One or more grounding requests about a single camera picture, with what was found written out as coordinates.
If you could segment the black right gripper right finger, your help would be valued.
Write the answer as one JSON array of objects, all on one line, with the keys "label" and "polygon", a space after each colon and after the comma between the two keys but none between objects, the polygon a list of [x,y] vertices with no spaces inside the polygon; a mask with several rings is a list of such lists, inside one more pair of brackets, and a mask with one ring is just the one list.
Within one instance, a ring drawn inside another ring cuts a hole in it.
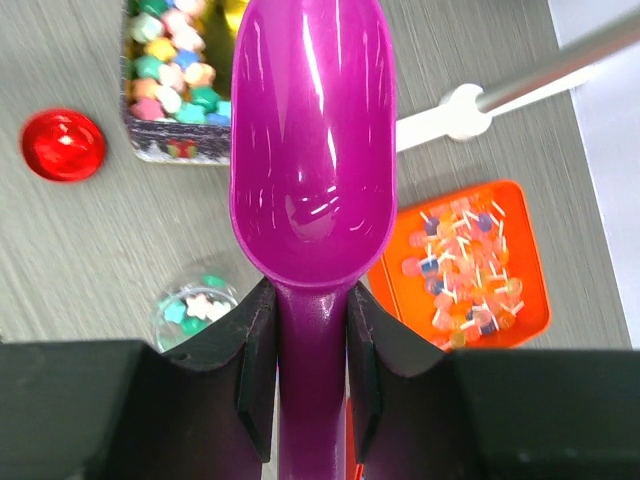
[{"label": "black right gripper right finger", "polygon": [[639,355],[444,352],[348,297],[356,456],[369,479],[635,479]]}]

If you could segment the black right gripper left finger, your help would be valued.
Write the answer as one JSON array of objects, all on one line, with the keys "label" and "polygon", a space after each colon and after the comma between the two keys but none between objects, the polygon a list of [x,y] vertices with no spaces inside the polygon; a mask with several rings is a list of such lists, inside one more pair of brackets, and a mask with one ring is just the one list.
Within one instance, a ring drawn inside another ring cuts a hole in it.
[{"label": "black right gripper left finger", "polygon": [[1,348],[5,479],[257,479],[271,451],[276,292],[260,281],[166,353],[139,340]]}]

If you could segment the orange candy box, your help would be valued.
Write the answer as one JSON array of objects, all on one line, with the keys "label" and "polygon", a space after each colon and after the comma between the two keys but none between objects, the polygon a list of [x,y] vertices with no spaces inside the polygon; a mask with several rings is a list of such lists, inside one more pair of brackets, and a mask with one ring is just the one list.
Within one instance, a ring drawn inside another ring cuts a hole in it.
[{"label": "orange candy box", "polygon": [[367,278],[392,316],[445,350],[515,347],[551,321],[527,202],[512,180],[401,209]]}]

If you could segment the purple plastic scoop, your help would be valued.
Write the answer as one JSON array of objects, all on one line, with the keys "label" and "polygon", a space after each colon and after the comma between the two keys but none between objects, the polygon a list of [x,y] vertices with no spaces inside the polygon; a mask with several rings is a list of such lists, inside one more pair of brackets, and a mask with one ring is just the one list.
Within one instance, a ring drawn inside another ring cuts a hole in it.
[{"label": "purple plastic scoop", "polygon": [[230,211],[279,315],[278,475],[346,470],[350,290],[396,215],[395,66],[376,1],[252,1],[232,67]]}]

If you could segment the gold tin of star candies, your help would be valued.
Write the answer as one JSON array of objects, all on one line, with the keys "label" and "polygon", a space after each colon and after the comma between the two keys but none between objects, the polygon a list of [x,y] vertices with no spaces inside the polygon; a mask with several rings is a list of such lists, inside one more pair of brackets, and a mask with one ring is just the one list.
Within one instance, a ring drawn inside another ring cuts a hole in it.
[{"label": "gold tin of star candies", "polygon": [[136,157],[226,166],[230,83],[244,1],[126,1],[121,114]]}]

